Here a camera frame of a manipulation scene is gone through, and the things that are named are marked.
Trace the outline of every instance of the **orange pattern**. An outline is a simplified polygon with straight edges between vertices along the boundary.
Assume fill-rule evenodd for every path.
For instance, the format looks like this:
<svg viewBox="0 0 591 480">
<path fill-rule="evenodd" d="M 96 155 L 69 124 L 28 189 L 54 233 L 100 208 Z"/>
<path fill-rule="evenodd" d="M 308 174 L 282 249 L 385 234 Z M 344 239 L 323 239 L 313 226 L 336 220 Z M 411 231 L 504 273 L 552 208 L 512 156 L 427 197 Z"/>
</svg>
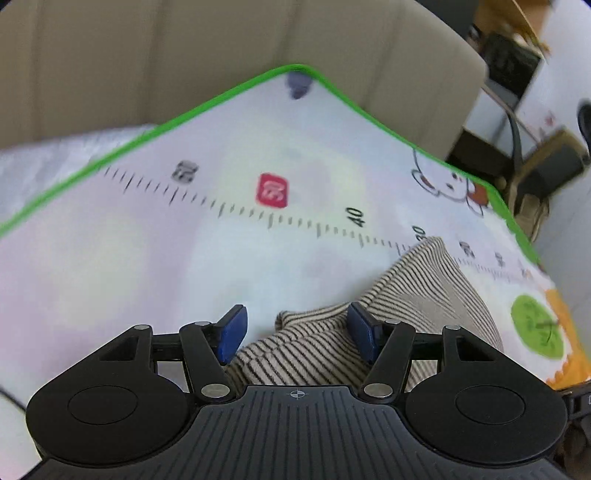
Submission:
<svg viewBox="0 0 591 480">
<path fill-rule="evenodd" d="M 556 372 L 554 378 L 549 378 L 546 383 L 555 390 L 562 390 L 574 385 L 580 384 L 591 377 L 591 362 L 587 359 L 583 347 L 579 342 L 577 330 L 574 326 L 573 319 L 570 317 L 569 308 L 562 300 L 560 293 L 555 288 L 546 290 L 546 300 L 550 304 L 552 311 L 558 317 L 558 323 L 566 333 L 572 348 L 566 361 L 562 366 L 562 370 Z"/>
</svg>

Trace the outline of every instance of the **play mat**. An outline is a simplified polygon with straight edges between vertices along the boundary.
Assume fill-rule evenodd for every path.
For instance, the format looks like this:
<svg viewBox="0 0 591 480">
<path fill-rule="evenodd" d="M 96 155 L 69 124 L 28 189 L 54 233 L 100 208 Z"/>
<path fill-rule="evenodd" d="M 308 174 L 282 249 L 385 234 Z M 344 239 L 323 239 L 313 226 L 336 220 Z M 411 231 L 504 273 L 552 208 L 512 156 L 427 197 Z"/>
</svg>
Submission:
<svg viewBox="0 0 591 480">
<path fill-rule="evenodd" d="M 24 401 L 137 323 L 357 298 L 443 238 L 506 355 L 554 388 L 591 369 L 550 278 L 487 184 L 362 112 L 314 70 L 256 77 L 150 131 L 0 228 L 0 384 Z"/>
</svg>

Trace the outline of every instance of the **black cable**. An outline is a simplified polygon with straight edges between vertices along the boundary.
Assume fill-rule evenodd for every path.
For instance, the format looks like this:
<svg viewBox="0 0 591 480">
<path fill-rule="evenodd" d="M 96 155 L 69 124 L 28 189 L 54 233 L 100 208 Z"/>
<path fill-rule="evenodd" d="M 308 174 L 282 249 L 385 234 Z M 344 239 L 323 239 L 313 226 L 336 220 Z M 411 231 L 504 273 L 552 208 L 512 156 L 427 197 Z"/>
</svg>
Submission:
<svg viewBox="0 0 591 480">
<path fill-rule="evenodd" d="M 0 387 L 0 395 L 3 396 L 4 398 L 6 398 L 10 403 L 12 403 L 16 408 L 21 410 L 23 413 L 25 413 L 27 411 L 27 408 L 24 404 L 19 402 L 14 395 L 11 395 L 6 390 L 4 390 L 2 387 Z"/>
</svg>

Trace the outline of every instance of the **ruler markings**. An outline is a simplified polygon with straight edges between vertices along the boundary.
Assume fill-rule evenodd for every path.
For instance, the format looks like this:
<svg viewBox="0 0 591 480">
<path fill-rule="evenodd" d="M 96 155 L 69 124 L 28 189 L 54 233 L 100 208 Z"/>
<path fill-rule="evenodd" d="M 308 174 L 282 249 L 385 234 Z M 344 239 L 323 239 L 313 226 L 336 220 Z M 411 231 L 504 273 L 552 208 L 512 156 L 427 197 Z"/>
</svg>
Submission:
<svg viewBox="0 0 591 480">
<path fill-rule="evenodd" d="M 131 176 L 131 178 L 129 179 L 129 182 L 127 182 L 127 185 L 125 186 L 123 193 L 127 192 L 127 189 L 129 188 L 129 185 L 131 185 L 132 180 L 135 177 L 135 173 Z"/>
<path fill-rule="evenodd" d="M 177 192 L 178 192 L 178 187 L 177 189 L 174 191 L 173 196 L 170 197 L 170 202 L 168 203 L 168 206 L 170 207 L 170 204 L 174 201 L 174 198 L 177 196 Z"/>
</svg>

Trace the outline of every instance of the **cartoon dog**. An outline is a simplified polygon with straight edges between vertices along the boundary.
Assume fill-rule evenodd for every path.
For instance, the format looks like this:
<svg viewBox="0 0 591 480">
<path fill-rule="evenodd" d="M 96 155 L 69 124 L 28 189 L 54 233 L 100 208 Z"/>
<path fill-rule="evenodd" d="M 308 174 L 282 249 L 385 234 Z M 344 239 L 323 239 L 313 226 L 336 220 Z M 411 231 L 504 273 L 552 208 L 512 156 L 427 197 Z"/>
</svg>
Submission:
<svg viewBox="0 0 591 480">
<path fill-rule="evenodd" d="M 488 194 L 482 185 L 445 168 L 437 162 L 413 151 L 417 168 L 413 170 L 413 178 L 430 194 L 440 195 L 453 202 L 467 203 L 470 210 L 482 217 L 483 208 L 488 205 Z"/>
</svg>

